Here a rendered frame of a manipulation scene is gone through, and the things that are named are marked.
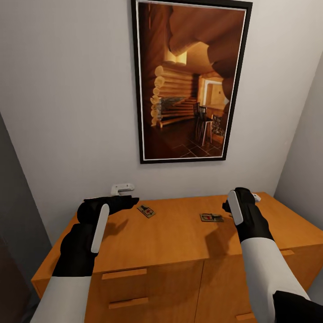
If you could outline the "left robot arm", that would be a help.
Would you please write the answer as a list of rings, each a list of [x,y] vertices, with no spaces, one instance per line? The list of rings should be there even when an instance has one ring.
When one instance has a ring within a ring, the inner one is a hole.
[[[95,257],[107,219],[140,201],[119,193],[134,190],[133,184],[115,184],[110,194],[113,197],[84,199],[77,211],[79,223],[61,243],[61,256],[30,323],[84,323]]]

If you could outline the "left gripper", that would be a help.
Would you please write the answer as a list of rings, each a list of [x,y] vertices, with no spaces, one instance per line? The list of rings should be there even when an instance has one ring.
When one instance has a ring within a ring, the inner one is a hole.
[[[111,197],[116,201],[117,208],[115,212],[118,212],[120,210],[126,210],[131,209],[134,205],[140,201],[139,197],[132,198],[131,195],[128,196],[113,196]]]

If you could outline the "mousetrap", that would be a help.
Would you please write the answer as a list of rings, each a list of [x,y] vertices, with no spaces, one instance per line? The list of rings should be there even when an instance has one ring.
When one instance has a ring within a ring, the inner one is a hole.
[[[204,222],[224,222],[220,214],[200,214],[200,216]]]
[[[141,206],[137,207],[138,210],[140,210],[145,216],[148,218],[151,218],[156,213],[151,210],[146,204],[142,204]]]

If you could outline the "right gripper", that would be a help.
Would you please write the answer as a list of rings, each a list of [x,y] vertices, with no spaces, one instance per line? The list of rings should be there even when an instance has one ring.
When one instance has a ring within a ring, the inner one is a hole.
[[[226,211],[226,212],[231,213],[231,209],[230,209],[230,207],[229,207],[229,204],[228,204],[228,201],[227,201],[227,200],[226,200],[226,202],[225,202],[225,203],[223,203],[223,205],[222,205],[222,209],[225,209],[225,211]]]

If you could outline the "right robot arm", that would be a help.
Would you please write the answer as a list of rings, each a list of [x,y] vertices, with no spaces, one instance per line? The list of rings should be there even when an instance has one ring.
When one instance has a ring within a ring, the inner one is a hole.
[[[255,318],[259,323],[323,323],[323,306],[310,301],[290,270],[255,205],[260,201],[257,194],[238,187],[222,205],[238,231]]]

